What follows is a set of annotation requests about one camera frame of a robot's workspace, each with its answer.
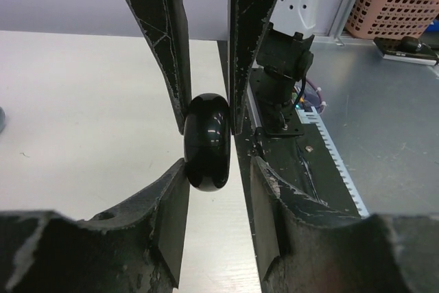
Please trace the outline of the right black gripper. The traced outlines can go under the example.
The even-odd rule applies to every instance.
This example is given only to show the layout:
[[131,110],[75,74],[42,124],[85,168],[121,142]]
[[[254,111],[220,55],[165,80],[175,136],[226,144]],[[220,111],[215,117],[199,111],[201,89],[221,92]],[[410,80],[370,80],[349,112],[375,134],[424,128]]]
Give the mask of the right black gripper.
[[[229,0],[228,102],[233,134],[244,121],[250,70],[277,0]],[[189,30],[183,0],[126,0],[163,74],[178,131],[191,101]]]

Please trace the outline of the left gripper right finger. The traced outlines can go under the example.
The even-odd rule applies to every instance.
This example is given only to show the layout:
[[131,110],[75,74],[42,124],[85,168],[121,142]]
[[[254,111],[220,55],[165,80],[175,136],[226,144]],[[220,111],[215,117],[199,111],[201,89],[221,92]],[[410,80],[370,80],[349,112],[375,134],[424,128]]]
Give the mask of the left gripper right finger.
[[437,292],[438,216],[333,210],[250,163],[254,249],[264,292]]

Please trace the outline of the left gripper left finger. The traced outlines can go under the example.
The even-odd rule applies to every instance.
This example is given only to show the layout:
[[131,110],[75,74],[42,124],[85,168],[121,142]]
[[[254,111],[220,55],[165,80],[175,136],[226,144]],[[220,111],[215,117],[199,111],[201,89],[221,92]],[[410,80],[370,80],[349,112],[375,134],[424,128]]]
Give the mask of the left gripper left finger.
[[176,161],[89,220],[1,213],[2,292],[172,292],[179,286],[189,182]]

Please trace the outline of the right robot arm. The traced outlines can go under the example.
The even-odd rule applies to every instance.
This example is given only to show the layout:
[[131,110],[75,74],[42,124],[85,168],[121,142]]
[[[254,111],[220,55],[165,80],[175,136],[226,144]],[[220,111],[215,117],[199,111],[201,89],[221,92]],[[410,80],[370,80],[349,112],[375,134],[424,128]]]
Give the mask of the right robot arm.
[[[280,20],[282,0],[229,0],[228,101],[232,129],[241,131],[244,120],[244,91],[250,68],[263,37],[272,27],[293,36],[306,31],[289,28]],[[183,0],[126,0],[141,32],[162,71],[179,130],[183,129],[191,101],[189,30]]]

